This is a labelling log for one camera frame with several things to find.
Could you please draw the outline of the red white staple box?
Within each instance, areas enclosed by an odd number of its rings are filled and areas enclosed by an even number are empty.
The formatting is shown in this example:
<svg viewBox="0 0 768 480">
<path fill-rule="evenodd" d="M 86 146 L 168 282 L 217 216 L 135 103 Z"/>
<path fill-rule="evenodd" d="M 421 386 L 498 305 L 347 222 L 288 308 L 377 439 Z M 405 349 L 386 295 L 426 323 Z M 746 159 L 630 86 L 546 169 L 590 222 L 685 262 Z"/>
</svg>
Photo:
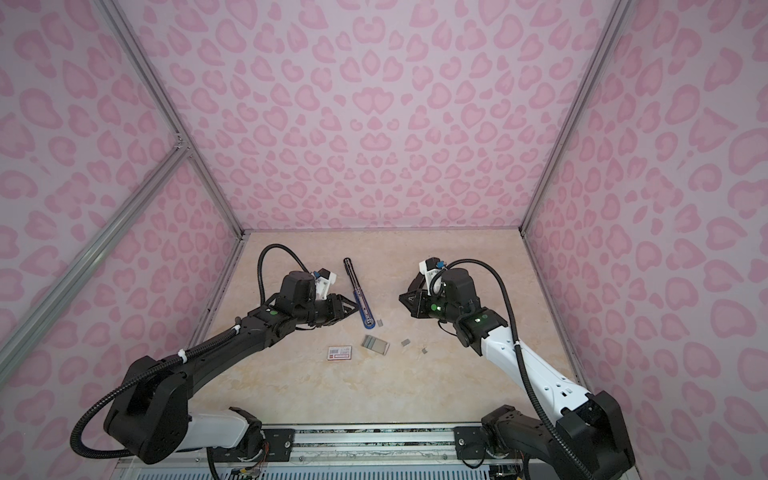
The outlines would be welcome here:
<svg viewBox="0 0 768 480">
<path fill-rule="evenodd" d="M 328 361 L 348 361 L 352 358 L 352 347 L 350 345 L 345 346 L 331 346 L 327 350 Z"/>
</svg>

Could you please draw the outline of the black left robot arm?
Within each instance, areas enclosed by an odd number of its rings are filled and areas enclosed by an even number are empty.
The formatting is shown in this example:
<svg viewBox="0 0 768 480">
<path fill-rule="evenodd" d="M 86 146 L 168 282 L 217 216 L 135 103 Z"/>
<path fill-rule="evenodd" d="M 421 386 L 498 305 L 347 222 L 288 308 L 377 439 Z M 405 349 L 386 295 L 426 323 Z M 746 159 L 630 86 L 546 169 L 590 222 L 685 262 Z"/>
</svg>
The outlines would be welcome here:
<svg viewBox="0 0 768 480">
<path fill-rule="evenodd" d="M 104 430 L 146 464 L 177 451 L 228 449 L 244 460 L 264 448 L 262 424 L 241 407 L 222 414 L 195 413 L 190 399 L 206 384 L 247 357 L 266 350 L 301 325 L 321 328 L 353 315 L 357 304 L 340 295 L 293 305 L 272 295 L 268 304 L 237 318 L 225 332 L 183 354 L 134 362 L 126 390 L 113 400 Z"/>
</svg>

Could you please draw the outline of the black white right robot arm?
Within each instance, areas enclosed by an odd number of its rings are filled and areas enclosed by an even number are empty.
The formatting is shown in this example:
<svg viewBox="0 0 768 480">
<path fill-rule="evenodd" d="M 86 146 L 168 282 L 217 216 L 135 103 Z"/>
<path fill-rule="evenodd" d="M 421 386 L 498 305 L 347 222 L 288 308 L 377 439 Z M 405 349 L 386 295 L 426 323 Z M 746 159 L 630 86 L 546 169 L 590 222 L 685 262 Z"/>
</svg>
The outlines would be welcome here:
<svg viewBox="0 0 768 480">
<path fill-rule="evenodd" d="M 569 380 L 520 338 L 508 291 L 505 314 L 484 306 L 467 260 L 430 258 L 399 301 L 416 319 L 450 324 L 465 348 L 508 375 L 535 414 L 503 405 L 481 421 L 485 449 L 518 453 L 551 466 L 561 479 L 619 479 L 636 464 L 623 412 L 607 392 L 594 394 Z"/>
</svg>

